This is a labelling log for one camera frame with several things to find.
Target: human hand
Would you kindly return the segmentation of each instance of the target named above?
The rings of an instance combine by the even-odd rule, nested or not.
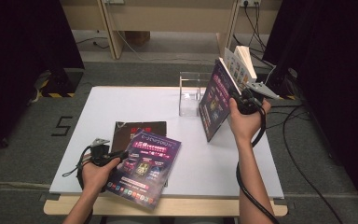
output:
[[[92,162],[88,162],[83,165],[83,190],[98,190],[99,192],[106,184],[109,174],[116,166],[118,166],[119,163],[120,158],[114,158],[105,166],[101,167],[94,165]]]
[[[271,109],[271,104],[267,100],[263,100],[262,107],[267,114]],[[260,113],[255,112],[254,114],[243,115],[238,110],[237,102],[233,98],[229,99],[229,108],[231,119],[230,127],[231,131],[234,133],[236,141],[238,143],[251,143],[253,136],[257,130],[260,129]]]

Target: black cable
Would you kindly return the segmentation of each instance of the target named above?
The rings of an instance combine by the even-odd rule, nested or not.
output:
[[[243,44],[238,40],[238,38],[237,38],[235,35],[233,35],[232,37],[234,37],[235,41],[237,42],[237,44],[238,44],[239,46],[245,46],[245,45],[243,45]],[[257,50],[257,49],[252,49],[252,50],[263,53],[262,51]],[[273,68],[273,67],[274,67],[272,64],[267,63],[266,61],[264,61],[264,60],[262,60],[261,58],[259,58],[259,57],[258,57],[257,55],[255,55],[253,52],[249,51],[249,53],[251,54],[251,56],[253,56],[254,58],[256,58],[256,59],[257,59],[258,61],[260,61],[261,63],[265,64],[266,66],[268,66],[268,67],[270,67],[270,68]]]
[[[95,46],[100,47],[101,49],[107,49],[107,48],[109,48],[109,45],[108,45],[108,46],[106,46],[106,47],[102,47],[102,46],[101,46],[101,45],[99,45],[96,41],[92,42],[92,44],[93,44],[93,45],[95,45]]]
[[[238,184],[240,185],[240,188],[243,192],[243,194],[245,194],[245,196],[249,199],[249,201],[251,201],[262,213],[264,213],[269,220],[272,221],[272,223],[278,224],[279,221],[276,219],[275,216],[273,216],[269,210],[267,210],[260,202],[257,201],[257,199],[252,196],[252,194],[249,193],[248,189],[243,185],[242,183],[242,177],[241,177],[241,172],[240,172],[240,163],[238,162],[237,164],[237,181]]]
[[[81,41],[76,42],[76,43],[80,44],[80,43],[83,43],[83,42],[86,42],[86,41],[89,41],[89,40],[92,40],[92,39],[107,39],[107,37],[92,37],[92,38],[81,40]]]
[[[266,45],[264,45],[263,40],[260,37],[260,31],[258,30],[258,20],[260,19],[260,5],[258,4],[258,2],[255,2],[255,29],[257,30],[257,36],[258,39],[260,40],[260,47],[263,50],[263,52],[266,50]]]
[[[63,177],[67,177],[68,175],[71,175],[75,170],[79,169],[79,168],[82,166],[84,154],[86,154],[86,151],[89,150],[90,148],[91,148],[91,147],[88,146],[88,147],[86,147],[86,148],[83,150],[83,152],[81,153],[80,159],[79,159],[79,161],[77,162],[77,165],[76,165],[75,169],[73,169],[73,170],[70,171],[70,172],[67,172],[67,173],[63,174],[63,175],[62,175]]]
[[[232,35],[232,37],[234,37],[234,39],[235,39],[235,41],[237,42],[238,45],[244,46],[244,45],[238,40],[238,38],[235,36],[235,34]],[[251,48],[251,47],[248,47],[248,48],[251,49],[251,50],[257,51],[257,52],[259,52],[259,53],[263,53],[263,51],[261,51],[261,50],[259,50],[259,49],[253,49],[253,48]]]
[[[252,142],[252,147],[255,147],[255,145],[258,143],[258,141],[260,141],[261,137],[263,136],[264,132],[266,131],[266,122],[267,122],[266,111],[261,106],[257,106],[257,110],[258,110],[258,113],[260,114],[261,124],[260,124],[260,131],[258,132],[258,135],[255,138],[255,140]]]
[[[260,46],[264,46],[264,43],[263,43],[263,41],[261,40],[260,35],[259,35],[258,32],[256,31],[256,29],[255,29],[255,27],[254,27],[254,25],[253,25],[253,23],[252,23],[252,20],[251,20],[251,18],[250,18],[249,15],[248,15],[248,12],[247,12],[246,8],[247,8],[247,7],[244,7],[245,15],[246,15],[246,17],[248,18],[248,21],[250,22],[250,24],[251,24],[251,26],[252,26],[252,29],[253,29],[253,31],[254,31],[253,34],[252,34],[252,38],[251,38],[251,40],[250,40],[250,42],[249,42],[249,46],[250,46],[251,43],[252,43],[253,37],[255,37],[255,40],[260,44]]]
[[[297,168],[297,170],[300,172],[300,174],[304,177],[304,179],[310,184],[310,186],[315,190],[315,192],[319,195],[319,197],[324,201],[324,203],[328,206],[328,208],[330,209],[330,211],[334,214],[334,216],[336,217],[337,221],[339,223],[343,223],[341,218],[339,218],[337,212],[334,210],[334,208],[331,206],[331,204],[325,199],[325,197],[322,195],[322,193],[316,189],[316,187],[308,180],[308,178],[305,176],[305,174],[301,171],[301,169],[299,168],[295,158],[292,155],[292,152],[289,148],[289,145],[287,144],[287,140],[286,140],[286,134],[285,134],[285,127],[286,127],[286,123],[287,120],[289,120],[289,118],[292,116],[293,113],[295,113],[296,110],[298,110],[300,108],[300,106],[297,106],[296,108],[294,108],[292,110],[292,112],[289,113],[289,115],[286,117],[286,119],[283,122],[283,127],[282,127],[282,134],[283,134],[283,141],[284,141],[284,145],[286,146],[287,152],[290,156],[290,159],[292,160],[294,166]]]
[[[302,106],[302,105],[273,105],[271,108],[291,108],[296,106]]]
[[[302,114],[306,114],[308,112],[303,112],[303,113],[300,113],[300,114],[297,114],[297,115],[292,115],[292,117],[290,119],[303,119],[303,120],[311,120],[311,119],[304,119],[304,118],[301,118],[299,115],[302,115]],[[288,115],[289,113],[283,113],[283,112],[269,112],[269,114],[286,114]],[[278,123],[278,124],[274,124],[274,125],[271,125],[269,127],[267,127],[266,129],[271,129],[271,128],[274,128],[274,127],[277,127],[277,126],[280,126],[284,123],[281,122],[281,123]]]

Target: black curtain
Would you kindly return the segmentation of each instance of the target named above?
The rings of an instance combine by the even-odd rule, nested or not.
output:
[[[0,1],[0,141],[43,71],[84,68],[60,1]]]
[[[310,37],[298,82],[358,190],[358,3],[324,4]]]

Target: white table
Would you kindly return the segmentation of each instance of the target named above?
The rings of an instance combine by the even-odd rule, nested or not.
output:
[[[49,192],[79,195],[81,188],[76,174],[67,177],[62,177],[62,174],[75,168],[82,150],[96,137],[111,140],[116,121],[165,120],[167,136],[181,141],[182,146],[172,167],[168,187],[162,191],[164,199],[159,206],[174,198],[223,199],[238,203],[240,189],[235,176],[238,152],[228,122],[225,121],[212,141],[207,143],[200,117],[180,117],[178,106],[178,88],[94,87]],[[268,196],[270,199],[283,199],[266,135],[254,151]],[[108,199],[100,200],[120,201],[117,196],[109,196],[106,192],[103,197]]]

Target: black backdrop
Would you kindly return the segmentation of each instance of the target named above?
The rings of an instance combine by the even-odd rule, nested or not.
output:
[[[0,141],[45,70],[84,68],[58,0],[0,1]]]
[[[332,155],[358,190],[358,2],[314,1],[321,4],[305,40],[288,43],[304,4],[283,0],[265,59],[278,63],[289,45],[296,45],[287,66],[298,73],[306,105],[316,118]]]

